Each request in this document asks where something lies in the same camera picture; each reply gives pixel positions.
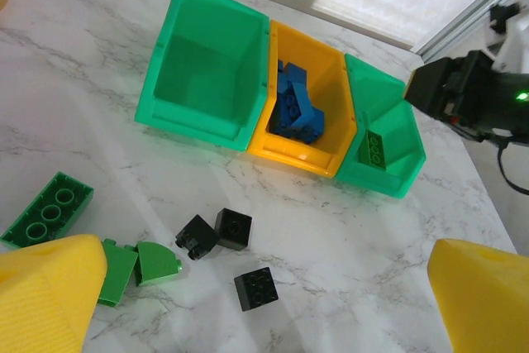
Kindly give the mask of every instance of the green lego brick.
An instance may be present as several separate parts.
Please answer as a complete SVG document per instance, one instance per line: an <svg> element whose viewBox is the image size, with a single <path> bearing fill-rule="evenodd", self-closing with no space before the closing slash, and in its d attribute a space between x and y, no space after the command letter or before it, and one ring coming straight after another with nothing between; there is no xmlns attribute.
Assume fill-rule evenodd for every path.
<svg viewBox="0 0 529 353"><path fill-rule="evenodd" d="M59 172L0 241L22 248L60 239L88 206L92 196L93 188Z"/></svg>
<svg viewBox="0 0 529 353"><path fill-rule="evenodd" d="M136 245L136 252L136 285L164 283L182 270L182 261L173 251L158 243L141 241Z"/></svg>
<svg viewBox="0 0 529 353"><path fill-rule="evenodd" d="M107 276L102 285L98 303L115 307L122 300L138 254L133 246L117 247L116 242L110 239L105 239L102 248L107 256Z"/></svg>
<svg viewBox="0 0 529 353"><path fill-rule="evenodd" d="M384 145L382 136L370 130L365 132L365 137L360 144L360 162L372 167L386 170L386 160L384 158Z"/></svg>

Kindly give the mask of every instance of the yellow plastic bin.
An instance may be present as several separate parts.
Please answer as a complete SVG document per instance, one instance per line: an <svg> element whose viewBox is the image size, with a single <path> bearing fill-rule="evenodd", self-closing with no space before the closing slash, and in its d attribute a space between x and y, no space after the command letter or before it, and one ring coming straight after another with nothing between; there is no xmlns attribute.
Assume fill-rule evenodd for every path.
<svg viewBox="0 0 529 353"><path fill-rule="evenodd" d="M332 178L356 134L344 55L280 22L272 21L270 27L268 98L248 152ZM269 132L277 100L278 60L307 71L308 96L325 113L325 131L311 145Z"/></svg>

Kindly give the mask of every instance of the blue lego bricks pile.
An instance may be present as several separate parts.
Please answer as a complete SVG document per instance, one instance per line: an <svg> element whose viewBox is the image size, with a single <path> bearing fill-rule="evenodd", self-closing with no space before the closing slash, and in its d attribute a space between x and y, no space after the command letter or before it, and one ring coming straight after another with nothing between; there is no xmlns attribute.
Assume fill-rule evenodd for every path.
<svg viewBox="0 0 529 353"><path fill-rule="evenodd" d="M312 106L307 93L307 71L278 62L278 99L270 119L270 132L312 144L323 134L325 115Z"/></svg>

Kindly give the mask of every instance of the marble countertop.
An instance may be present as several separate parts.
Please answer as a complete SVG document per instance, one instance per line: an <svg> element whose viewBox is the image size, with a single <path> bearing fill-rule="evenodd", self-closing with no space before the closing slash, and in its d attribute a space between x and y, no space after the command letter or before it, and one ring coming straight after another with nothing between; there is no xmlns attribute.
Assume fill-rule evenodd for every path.
<svg viewBox="0 0 529 353"><path fill-rule="evenodd" d="M416 55L266 0L239 0L400 79ZM514 251L460 139L417 115L428 160L395 200L134 123L169 0L10 0L0 12L0 231L58 171L95 188L70 234L158 241L178 280L98 307L84 351L447 352L427 279L436 239ZM192 262L174 235L223 207L250 249ZM233 278L269 266L279 301L241 312Z"/></svg>

